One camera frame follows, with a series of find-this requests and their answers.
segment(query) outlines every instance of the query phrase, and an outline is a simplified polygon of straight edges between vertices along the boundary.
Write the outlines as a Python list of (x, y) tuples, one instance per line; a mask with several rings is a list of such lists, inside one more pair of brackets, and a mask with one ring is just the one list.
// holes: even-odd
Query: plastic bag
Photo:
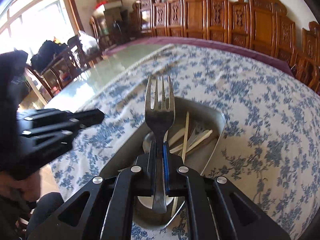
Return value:
[(79, 40), (82, 44), (82, 50), (86, 55), (94, 54), (99, 51), (99, 45), (94, 37), (87, 35), (83, 31), (79, 31)]

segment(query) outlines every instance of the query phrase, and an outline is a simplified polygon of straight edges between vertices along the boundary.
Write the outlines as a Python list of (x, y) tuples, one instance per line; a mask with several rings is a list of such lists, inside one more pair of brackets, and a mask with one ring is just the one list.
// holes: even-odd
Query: purple cloth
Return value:
[(174, 44), (187, 44), (187, 45), (194, 45), (199, 46), (203, 48), (210, 48), (210, 49), (220, 49), (232, 53), (236, 53), (239, 55), (242, 55), (244, 57), (250, 57), (255, 60), (258, 60), (260, 62), (263, 62), (265, 64), (268, 64), (270, 66), (275, 67), (276, 69), (279, 69), (283, 71), (284, 73), (287, 73), (288, 75), (292, 76), (291, 70), (289, 65), (282, 60), (279, 60), (274, 57), (270, 57), (268, 55), (256, 52), (251, 49), (245, 49), (242, 47), (238, 47), (235, 45), (222, 43), (218, 41), (207, 41), (207, 40), (201, 40), (201, 39), (194, 39), (194, 38), (180, 38), (180, 37), (150, 37), (150, 38), (141, 38), (137, 39), (135, 41), (131, 41), (129, 43), (126, 43), (124, 45), (120, 45), (115, 47), (114, 49), (106, 51), (105, 55), (112, 55), (118, 51), (121, 51), (124, 48), (127, 48), (128, 46), (135, 45), (135, 44), (160, 44), (165, 45), (169, 43)]

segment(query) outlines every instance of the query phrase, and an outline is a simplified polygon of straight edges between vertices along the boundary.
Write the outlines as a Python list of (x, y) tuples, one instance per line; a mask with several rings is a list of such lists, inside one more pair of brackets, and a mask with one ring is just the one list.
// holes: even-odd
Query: human hand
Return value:
[(12, 189), (20, 189), (22, 198), (33, 202), (40, 197), (40, 173), (33, 173), (24, 180), (15, 180), (5, 171), (0, 172), (0, 195), (15, 200), (12, 195)]

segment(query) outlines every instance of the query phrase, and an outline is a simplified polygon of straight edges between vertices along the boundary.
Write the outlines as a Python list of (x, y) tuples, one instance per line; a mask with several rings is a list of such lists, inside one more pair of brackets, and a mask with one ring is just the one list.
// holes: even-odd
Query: glass tabletop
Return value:
[(94, 68), (81, 73), (44, 108), (75, 112), (118, 74), (161, 47), (163, 45), (137, 44), (108, 56), (107, 59), (98, 62)]

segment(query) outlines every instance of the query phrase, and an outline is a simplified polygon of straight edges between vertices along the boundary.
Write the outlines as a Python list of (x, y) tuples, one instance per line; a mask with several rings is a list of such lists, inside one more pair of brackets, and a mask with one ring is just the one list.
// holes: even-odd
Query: gray container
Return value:
[[(174, 124), (169, 130), (168, 138), (171, 138), (178, 130), (185, 127), (187, 111), (190, 113), (189, 126), (196, 121), (203, 124), (205, 129), (213, 131), (210, 135), (211, 139), (208, 138), (206, 140), (208, 143), (197, 146), (185, 159), (186, 166), (202, 174), (221, 137), (226, 119), (223, 113), (216, 109), (183, 98), (175, 97), (174, 100), (176, 116)], [(150, 128), (144, 122), (106, 164), (100, 172), (100, 176), (103, 178), (114, 177), (119, 174), (118, 170), (132, 166), (137, 156), (144, 154), (142, 142), (150, 131)], [(156, 214), (151, 209), (144, 207), (136, 198), (134, 201), (133, 221), (139, 226), (150, 230), (165, 228), (183, 207), (184, 197), (178, 198), (176, 213), (171, 218), (172, 204), (173, 201), (167, 206), (166, 214)]]

